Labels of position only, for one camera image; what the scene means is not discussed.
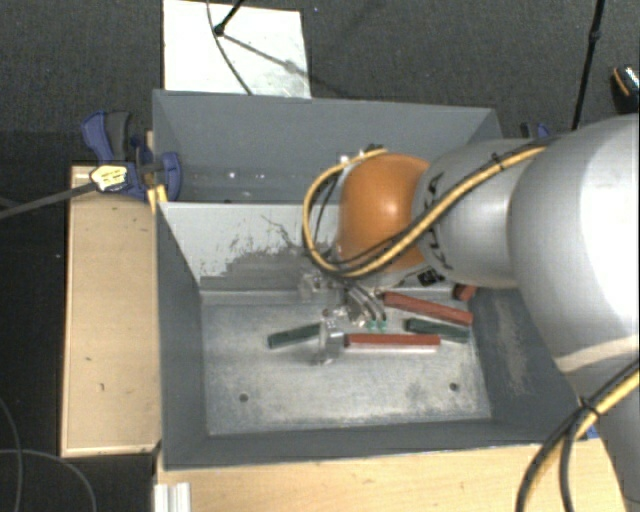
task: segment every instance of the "wooden table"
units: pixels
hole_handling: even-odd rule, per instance
[[[72,183],[89,168],[73,169]],[[153,217],[149,206],[91,193],[70,207],[61,453],[150,452],[158,444],[160,392]],[[510,511],[535,446],[361,460],[165,472],[189,482],[194,512]],[[577,443],[576,508],[623,512],[599,440]],[[557,468],[530,511],[562,510]]]

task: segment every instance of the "white paper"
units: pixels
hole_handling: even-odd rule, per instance
[[[211,4],[214,25],[230,8]],[[218,51],[206,9],[204,2],[164,0],[165,89],[245,94]],[[225,36],[220,43],[254,94],[311,97],[299,12],[241,7]]]

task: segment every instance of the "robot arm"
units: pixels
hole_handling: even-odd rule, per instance
[[[344,178],[334,252],[351,269],[366,268],[374,260],[368,248],[408,240],[425,210],[495,159],[487,167],[495,176],[457,198],[415,245],[375,273],[347,277],[388,288],[431,267],[458,283],[517,287],[557,366],[578,396],[589,396],[638,357],[638,115],[534,144],[500,172],[507,160],[496,155],[524,154],[523,143],[467,146],[430,167],[394,154],[360,163]],[[599,423],[633,512],[640,511],[639,396],[636,389]]]

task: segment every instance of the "sticker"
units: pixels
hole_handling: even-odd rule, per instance
[[[100,192],[120,192],[127,186],[127,168],[124,165],[101,165],[89,174]]]

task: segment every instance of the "wire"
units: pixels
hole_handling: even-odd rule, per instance
[[[346,163],[333,166],[324,171],[316,180],[312,183],[311,187],[307,191],[303,201],[303,219],[302,219],[302,231],[303,240],[305,246],[309,250],[309,254],[313,262],[323,271],[329,274],[338,274],[347,278],[362,278],[370,275],[385,265],[388,265],[392,260],[408,249],[418,240],[418,238],[428,231],[431,226],[462,196],[473,190],[475,187],[485,182],[489,178],[499,174],[500,172],[517,165],[518,163],[536,156],[546,149],[546,146],[551,142],[549,138],[537,143],[529,143],[521,146],[513,152],[502,155],[495,161],[491,161],[485,166],[473,172],[468,177],[454,185],[449,191],[447,191],[440,199],[431,205],[421,216],[416,218],[412,224],[410,224],[409,231],[404,234],[399,240],[393,242],[390,247],[385,247],[379,251],[376,255],[369,258],[366,262],[350,267],[341,267],[339,265],[330,263],[320,255],[316,250],[315,244],[311,237],[309,228],[309,214],[310,207],[312,205],[312,198],[315,195],[316,190],[329,178],[334,175],[340,174],[347,165],[351,165],[354,162],[360,162],[380,154],[380,151],[371,151],[364,153],[360,157],[350,160]]]
[[[253,91],[251,89],[249,89],[249,86],[242,79],[242,77],[240,76],[240,73],[238,73],[238,70],[235,68],[235,66],[233,65],[233,63],[229,59],[229,56],[227,55],[227,52],[224,50],[224,48],[222,47],[222,44],[220,43],[218,34],[216,34],[216,27],[213,25],[213,20],[211,19],[211,4],[210,4],[210,0],[205,0],[205,3],[206,3],[206,6],[207,6],[207,19],[209,20],[209,28],[211,29],[211,35],[213,36],[213,40],[215,41],[216,46],[218,47],[218,51],[220,52],[220,55],[222,55],[222,58],[224,59],[225,63],[227,64],[227,67],[229,68],[229,71],[231,71],[231,73],[236,78],[238,83],[242,86],[242,88],[247,93],[247,95],[248,96],[253,96]]]
[[[22,489],[24,486],[24,461],[22,458],[23,450],[22,445],[20,444],[20,436],[18,435],[18,427],[16,426],[16,422],[11,416],[11,411],[7,407],[5,401],[0,398],[0,409],[4,412],[5,417],[7,418],[7,422],[9,423],[9,427],[11,428],[11,434],[13,435],[13,444],[15,449],[12,450],[12,453],[16,454],[16,460],[18,462],[18,477],[16,482],[16,499],[13,505],[13,511],[20,511],[20,502],[22,501]]]
[[[602,14],[604,13],[605,0],[597,0],[596,7],[593,13],[593,21],[591,22],[591,29],[589,30],[589,47],[587,48],[587,55],[584,59],[584,66],[582,68],[582,78],[580,79],[580,90],[578,92],[578,99],[576,100],[576,107],[573,112],[573,122],[571,123],[571,130],[576,130],[580,125],[580,116],[582,115],[582,105],[584,104],[584,97],[587,92],[587,84],[589,82],[589,74],[591,73],[591,64],[593,62],[593,54],[596,51],[596,43],[600,39],[600,23],[602,21]]]
[[[10,455],[10,454],[13,454],[13,453],[16,453],[16,452],[17,452],[17,450],[13,450],[13,449],[0,450],[0,455]],[[87,490],[87,494],[89,495],[89,498],[91,499],[91,510],[93,512],[98,512],[98,504],[97,504],[97,500],[96,500],[96,494],[95,494],[93,488],[91,487],[91,484],[89,483],[89,480],[87,480],[87,477],[84,475],[84,473],[82,473],[82,471],[80,471],[71,462],[69,462],[68,460],[62,459],[60,457],[57,457],[56,455],[51,455],[50,453],[40,452],[40,451],[37,451],[37,450],[24,449],[24,450],[22,450],[22,453],[25,454],[25,455],[32,455],[34,457],[40,457],[42,459],[51,460],[53,462],[57,462],[58,464],[62,464],[63,466],[69,468],[69,470],[80,479],[80,481],[84,485],[85,489]]]
[[[589,427],[597,421],[598,415],[605,414],[617,403],[623,400],[629,393],[631,393],[633,389],[638,387],[638,384],[640,383],[640,376],[638,372],[639,364],[639,361],[636,360],[634,363],[616,374],[610,381],[592,395],[588,401],[583,401],[583,405],[565,418],[565,420],[544,441],[538,450],[538,453],[536,453],[529,463],[529,466],[522,477],[516,499],[516,512],[524,512],[527,499],[534,482],[537,480],[539,475],[544,472],[543,468],[548,467],[548,465],[551,464],[552,459],[558,455],[560,443],[563,438],[566,437],[567,432],[569,432],[574,425],[578,424],[579,427],[576,429],[573,439],[580,438],[589,429]],[[597,410],[598,414],[593,413],[589,407]],[[586,419],[582,419],[585,409],[587,411],[587,416]]]
[[[67,201],[68,199],[81,196],[88,192],[94,192],[95,190],[95,183],[85,183],[84,185],[80,185],[79,187],[74,187],[63,192],[58,192],[57,194],[52,194],[47,197],[36,199],[35,201],[31,201],[29,203],[20,204],[7,210],[3,210],[0,212],[0,220],[8,219],[9,217],[13,217],[14,215],[20,215],[21,213],[30,212],[32,210],[37,210],[38,208],[42,208],[44,206],[50,206],[61,201]]]
[[[331,184],[329,185],[329,190],[324,196],[324,200],[322,201],[322,205],[320,206],[320,212],[318,213],[318,220],[316,221],[316,229],[313,233],[314,244],[318,242],[318,233],[320,232],[320,223],[322,222],[322,216],[324,214],[324,210],[327,207],[327,203],[329,202],[329,199],[331,198],[331,195],[333,194],[333,191],[335,190],[337,184],[338,184],[338,177],[336,176],[331,180]]]
[[[640,373],[637,367],[638,363],[636,362],[635,365],[631,365],[631,367],[625,369],[626,371],[623,370],[619,373],[616,378],[613,379],[613,382],[608,383],[605,386],[604,392],[601,393],[602,395],[608,396],[602,399],[599,405],[592,406],[589,402],[583,401],[583,408],[580,414],[578,414],[573,425],[565,435],[560,456],[559,476],[560,494],[562,496],[564,509],[567,512],[575,511],[571,498],[571,490],[569,489],[569,460],[573,443],[576,439],[582,437],[588,428],[600,419],[600,416],[607,413],[638,386]]]
[[[7,418],[7,422],[9,423],[9,427],[11,428],[11,433],[13,434],[13,442],[14,442],[14,445],[15,445],[15,448],[0,450],[0,455],[15,454],[16,455],[16,460],[18,461],[18,477],[17,477],[17,483],[16,483],[16,499],[15,499],[14,506],[13,506],[14,512],[19,512],[20,511],[20,503],[22,501],[22,492],[24,490],[24,458],[23,458],[23,456],[25,454],[26,455],[32,455],[32,456],[35,456],[35,457],[41,457],[41,458],[44,458],[44,459],[49,459],[49,460],[52,460],[54,462],[57,462],[59,464],[62,464],[64,466],[68,467],[82,481],[83,485],[87,489],[87,492],[89,494],[89,498],[91,499],[91,510],[93,512],[97,512],[98,511],[98,505],[97,505],[97,501],[96,501],[95,492],[93,491],[93,488],[91,487],[91,484],[87,480],[87,477],[84,476],[82,471],[80,471],[77,467],[75,467],[69,461],[64,460],[64,459],[62,459],[60,457],[57,457],[55,455],[51,455],[51,454],[45,453],[45,452],[40,452],[40,451],[37,451],[37,450],[23,449],[22,448],[22,444],[20,443],[20,436],[18,435],[18,427],[16,426],[16,422],[13,419],[13,416],[11,415],[11,411],[7,407],[7,404],[5,403],[5,401],[2,398],[0,398],[0,409],[2,409],[2,411],[4,412],[5,417]]]

